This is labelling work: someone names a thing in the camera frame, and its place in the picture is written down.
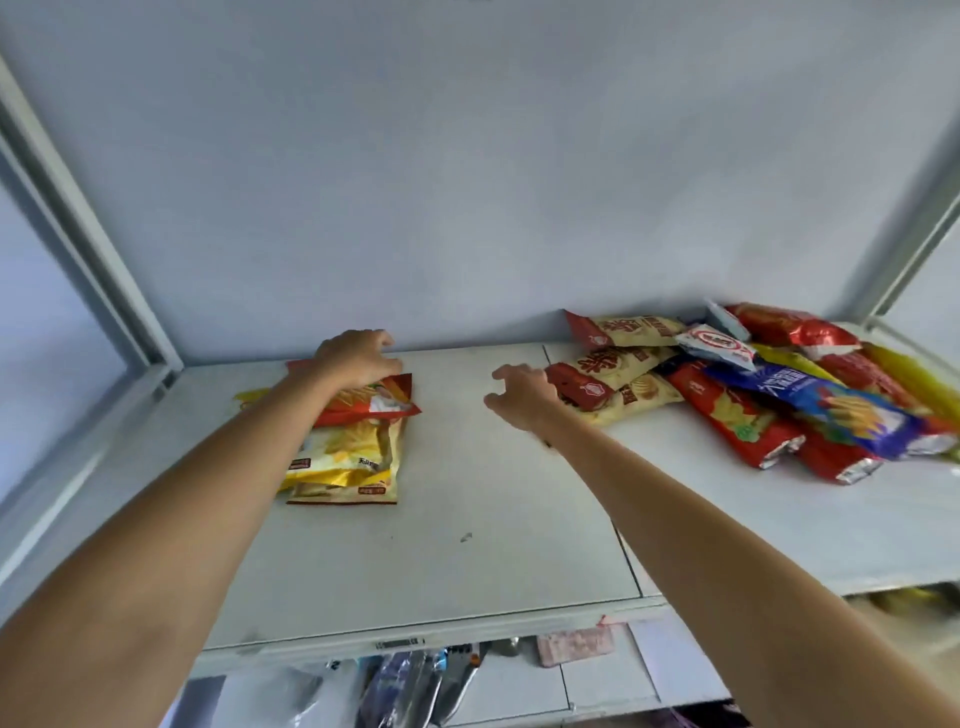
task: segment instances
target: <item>person's left hand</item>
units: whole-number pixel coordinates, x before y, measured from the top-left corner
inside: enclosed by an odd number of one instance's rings
[[[381,351],[393,343],[394,337],[382,328],[351,329],[324,341],[314,359],[339,389],[363,387],[403,371],[399,359],[388,359]]]

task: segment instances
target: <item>shelf surface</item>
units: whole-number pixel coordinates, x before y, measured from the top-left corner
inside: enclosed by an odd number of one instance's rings
[[[579,353],[572,344],[548,344],[546,351],[552,362]],[[820,480],[794,458],[759,471],[685,402],[607,432],[839,594],[960,576],[960,468],[946,461],[887,463],[846,487]],[[641,589],[651,596],[656,586],[648,578]]]
[[[483,404],[526,344],[402,354],[423,413],[406,428],[396,506],[292,506],[279,497],[206,647],[300,641],[640,598],[610,520],[556,453]],[[186,370],[110,454],[15,573],[19,601],[85,536],[234,412],[281,362]],[[373,641],[367,653],[374,652]]]

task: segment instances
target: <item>barcode label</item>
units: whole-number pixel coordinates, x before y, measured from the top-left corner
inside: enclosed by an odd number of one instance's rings
[[[419,637],[411,637],[406,640],[387,640],[374,646],[377,649],[397,649],[398,647],[413,647],[417,644],[423,644],[423,640]]]

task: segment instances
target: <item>stack of snack bags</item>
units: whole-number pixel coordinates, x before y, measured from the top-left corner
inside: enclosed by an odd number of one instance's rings
[[[674,356],[685,326],[660,316],[588,318],[565,312],[574,338],[587,353],[551,364],[547,379],[561,400],[592,425],[680,401],[680,393],[653,369]]]
[[[886,461],[955,448],[960,395],[910,357],[801,311],[708,303],[708,320],[717,328],[678,336],[685,358],[658,371],[748,464],[796,451],[849,484]]]
[[[296,369],[303,361],[287,363]],[[269,389],[234,397],[243,408]],[[400,442],[408,417],[420,413],[412,402],[413,376],[387,376],[360,389],[337,394],[320,414],[290,463],[280,492],[288,503],[396,503]]]

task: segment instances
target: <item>blue package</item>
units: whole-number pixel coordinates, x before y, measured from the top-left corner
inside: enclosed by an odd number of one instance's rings
[[[756,360],[755,372],[726,364],[707,367],[723,384],[749,389],[785,401],[811,417],[838,427],[879,457],[901,457],[920,434],[923,421],[866,392],[844,387],[781,364]]]

